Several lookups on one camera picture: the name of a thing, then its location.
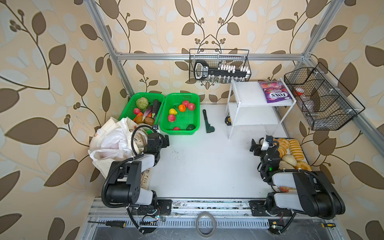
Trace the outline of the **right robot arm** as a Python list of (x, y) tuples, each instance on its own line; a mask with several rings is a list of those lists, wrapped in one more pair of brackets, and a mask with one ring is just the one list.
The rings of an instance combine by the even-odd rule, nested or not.
[(253, 216), (290, 216), (294, 212), (331, 220), (346, 206), (325, 173), (306, 162), (296, 139), (267, 135), (251, 141), (250, 152), (260, 158), (261, 179), (272, 188), (264, 201), (250, 201)]

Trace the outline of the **cream floral tote bag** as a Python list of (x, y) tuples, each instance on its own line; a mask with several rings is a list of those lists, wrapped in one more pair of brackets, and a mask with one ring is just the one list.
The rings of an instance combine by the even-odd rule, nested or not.
[(134, 130), (139, 125), (129, 118), (120, 121), (111, 117), (97, 130), (90, 142), (89, 156), (93, 165), (107, 177), (112, 162), (123, 161), (134, 156), (134, 152), (140, 154), (148, 143), (148, 128)]

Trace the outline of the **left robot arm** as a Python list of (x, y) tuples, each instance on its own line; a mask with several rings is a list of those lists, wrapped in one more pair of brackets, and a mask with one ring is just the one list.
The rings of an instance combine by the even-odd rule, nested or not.
[(158, 125), (137, 127), (133, 135), (142, 128), (152, 131), (141, 154), (123, 161), (114, 161), (104, 182), (101, 198), (108, 208), (134, 208), (140, 215), (159, 216), (162, 207), (158, 203), (155, 191), (141, 187), (142, 173), (156, 166), (161, 157), (161, 150), (170, 146), (169, 136), (162, 135)]

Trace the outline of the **white plastic bag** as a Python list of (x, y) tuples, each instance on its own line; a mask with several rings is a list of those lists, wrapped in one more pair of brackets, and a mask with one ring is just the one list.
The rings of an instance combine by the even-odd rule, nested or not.
[(93, 161), (112, 159), (121, 161), (139, 153), (133, 131), (123, 121), (111, 117), (93, 136), (88, 153)]

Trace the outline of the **yellow lemon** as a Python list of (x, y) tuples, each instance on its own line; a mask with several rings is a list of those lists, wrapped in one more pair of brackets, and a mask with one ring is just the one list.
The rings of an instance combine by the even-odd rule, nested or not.
[(178, 112), (177, 112), (175, 109), (170, 109), (170, 110), (169, 110), (169, 114), (170, 114), (170, 115), (177, 115)]

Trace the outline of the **orange fruit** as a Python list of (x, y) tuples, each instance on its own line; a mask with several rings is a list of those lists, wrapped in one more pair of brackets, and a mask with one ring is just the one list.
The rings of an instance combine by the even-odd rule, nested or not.
[(185, 112), (186, 111), (186, 106), (184, 104), (179, 105), (179, 111), (182, 112), (182, 113)]

